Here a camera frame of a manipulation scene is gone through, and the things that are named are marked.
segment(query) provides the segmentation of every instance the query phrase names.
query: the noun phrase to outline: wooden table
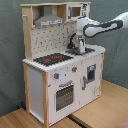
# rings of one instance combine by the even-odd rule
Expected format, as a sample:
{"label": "wooden table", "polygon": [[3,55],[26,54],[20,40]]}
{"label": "wooden table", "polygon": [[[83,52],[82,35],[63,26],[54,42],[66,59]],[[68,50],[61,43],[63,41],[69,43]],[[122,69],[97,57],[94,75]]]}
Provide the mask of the wooden table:
{"label": "wooden table", "polygon": [[102,80],[101,97],[71,117],[87,128],[115,128],[128,118],[128,89]]}
{"label": "wooden table", "polygon": [[[16,110],[0,118],[0,128],[44,128],[37,119],[23,109]],[[81,128],[69,118],[64,118],[50,128]]]}

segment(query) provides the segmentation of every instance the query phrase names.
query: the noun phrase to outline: gray wall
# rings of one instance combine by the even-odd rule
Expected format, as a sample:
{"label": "gray wall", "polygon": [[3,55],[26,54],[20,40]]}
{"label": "gray wall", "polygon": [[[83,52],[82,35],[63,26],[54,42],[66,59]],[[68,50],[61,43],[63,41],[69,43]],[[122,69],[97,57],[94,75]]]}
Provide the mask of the gray wall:
{"label": "gray wall", "polygon": [[[65,0],[0,1],[0,116],[16,109],[25,101],[22,59],[24,55],[20,4],[66,2]],[[127,11],[127,0],[91,0],[90,17],[109,21]],[[117,30],[87,39],[90,44],[105,47],[103,78],[128,88],[128,30]]]}

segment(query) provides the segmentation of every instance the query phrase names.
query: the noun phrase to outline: wooden toy kitchen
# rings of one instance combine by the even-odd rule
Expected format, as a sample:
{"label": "wooden toy kitchen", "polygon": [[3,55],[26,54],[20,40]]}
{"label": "wooden toy kitchen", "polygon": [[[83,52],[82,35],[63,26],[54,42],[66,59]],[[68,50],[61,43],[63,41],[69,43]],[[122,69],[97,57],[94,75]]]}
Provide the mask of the wooden toy kitchen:
{"label": "wooden toy kitchen", "polygon": [[76,19],[89,17],[90,2],[21,6],[26,107],[48,128],[101,95],[105,49],[86,44],[78,55],[67,48]]}

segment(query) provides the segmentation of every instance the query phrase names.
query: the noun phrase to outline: oven handle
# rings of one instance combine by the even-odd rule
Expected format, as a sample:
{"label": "oven handle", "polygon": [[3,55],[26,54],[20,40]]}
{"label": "oven handle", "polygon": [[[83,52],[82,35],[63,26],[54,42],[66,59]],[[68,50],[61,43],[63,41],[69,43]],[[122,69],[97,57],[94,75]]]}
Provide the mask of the oven handle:
{"label": "oven handle", "polygon": [[87,83],[87,80],[86,80],[86,77],[85,76],[83,76],[83,80],[84,80],[84,86],[82,86],[82,90],[85,90],[86,83]]}
{"label": "oven handle", "polygon": [[71,16],[72,16],[72,7],[69,6],[69,11],[70,11],[70,16],[68,16],[68,19],[71,19]]}
{"label": "oven handle", "polygon": [[68,83],[66,83],[66,84],[61,84],[61,85],[59,85],[59,87],[66,87],[66,86],[70,85],[72,82],[73,82],[73,81],[70,80],[70,81],[69,81]]}

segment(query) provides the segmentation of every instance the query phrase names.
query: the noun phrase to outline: oven door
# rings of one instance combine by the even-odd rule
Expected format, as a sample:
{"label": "oven door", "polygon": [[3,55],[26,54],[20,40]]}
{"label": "oven door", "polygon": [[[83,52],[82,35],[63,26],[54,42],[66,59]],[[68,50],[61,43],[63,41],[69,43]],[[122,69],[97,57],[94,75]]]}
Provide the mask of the oven door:
{"label": "oven door", "polygon": [[83,4],[67,5],[67,20],[77,20],[78,17],[82,16]]}
{"label": "oven door", "polygon": [[78,80],[54,84],[49,88],[49,123],[56,123],[79,108]]}

